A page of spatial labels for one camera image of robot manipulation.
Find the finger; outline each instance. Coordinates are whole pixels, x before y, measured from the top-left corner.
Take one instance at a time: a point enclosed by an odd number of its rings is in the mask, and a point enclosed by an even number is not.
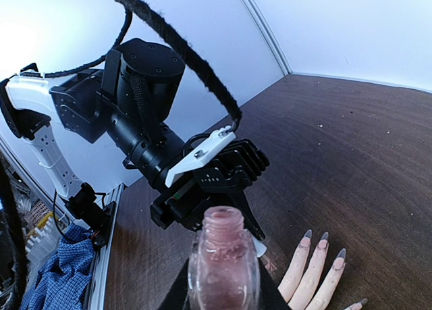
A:
[[[363,308],[363,306],[367,303],[367,299],[363,299],[360,302],[354,303],[350,307],[346,308],[345,310],[360,310]]]
[[[321,285],[306,310],[324,310],[327,308],[336,286],[338,286],[342,273],[344,272],[346,264],[345,258],[346,249],[342,249],[325,277],[323,285]]]
[[[321,237],[312,258],[310,259],[308,269],[304,273],[300,285],[295,291],[290,303],[292,310],[304,310],[317,290],[319,279],[323,273],[325,258],[329,246],[329,233],[326,232]]]
[[[311,237],[312,230],[309,229],[300,241],[292,257],[291,264],[279,285],[278,289],[286,302],[291,299],[302,278],[304,266],[306,265],[306,260],[309,255],[309,249],[311,248]]]

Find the white backdrop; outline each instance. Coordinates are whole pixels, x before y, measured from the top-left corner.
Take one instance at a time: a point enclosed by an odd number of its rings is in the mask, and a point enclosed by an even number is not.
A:
[[[282,77],[270,50],[239,0],[146,0],[207,59],[239,101],[245,103]],[[100,57],[110,48],[124,20],[113,0],[0,0],[0,78],[30,62],[54,72]],[[162,42],[138,18],[126,40]],[[226,115],[199,79],[186,70],[167,123],[183,139]],[[123,153],[105,134],[91,145],[53,125],[60,148],[76,174],[96,191],[120,182],[131,185],[138,171],[122,166]],[[30,175],[50,195],[54,188],[36,157],[15,138],[0,117],[0,135]]]
[[[431,0],[255,0],[292,70],[432,91]]]

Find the dark wood surface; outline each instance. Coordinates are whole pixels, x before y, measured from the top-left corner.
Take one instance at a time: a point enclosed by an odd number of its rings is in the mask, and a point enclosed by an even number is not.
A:
[[[328,230],[328,269],[347,267],[328,309],[432,309],[432,95],[362,82],[287,76],[242,108],[239,137],[271,166],[247,190],[280,281],[304,232]],[[151,222],[141,179],[121,198],[106,309],[156,309],[192,233]]]

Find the plaid fabric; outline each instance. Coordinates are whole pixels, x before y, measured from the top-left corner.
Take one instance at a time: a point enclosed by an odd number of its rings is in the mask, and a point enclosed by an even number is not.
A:
[[[80,242],[60,240],[56,254],[39,270],[35,286],[24,296],[21,310],[82,309],[81,297],[92,278],[91,233],[70,224],[66,236]]]

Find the white bracket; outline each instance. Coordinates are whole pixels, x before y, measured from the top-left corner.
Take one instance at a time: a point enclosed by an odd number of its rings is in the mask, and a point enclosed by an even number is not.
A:
[[[168,171],[165,185],[171,187],[184,173],[206,166],[210,160],[236,138],[234,132],[228,132],[230,129],[231,126],[226,126],[213,131],[210,137],[202,141],[201,144]]]
[[[54,139],[51,125],[43,126],[34,133],[34,139],[23,138],[39,159],[53,181],[60,197],[69,199],[80,190],[82,181],[75,175]]]

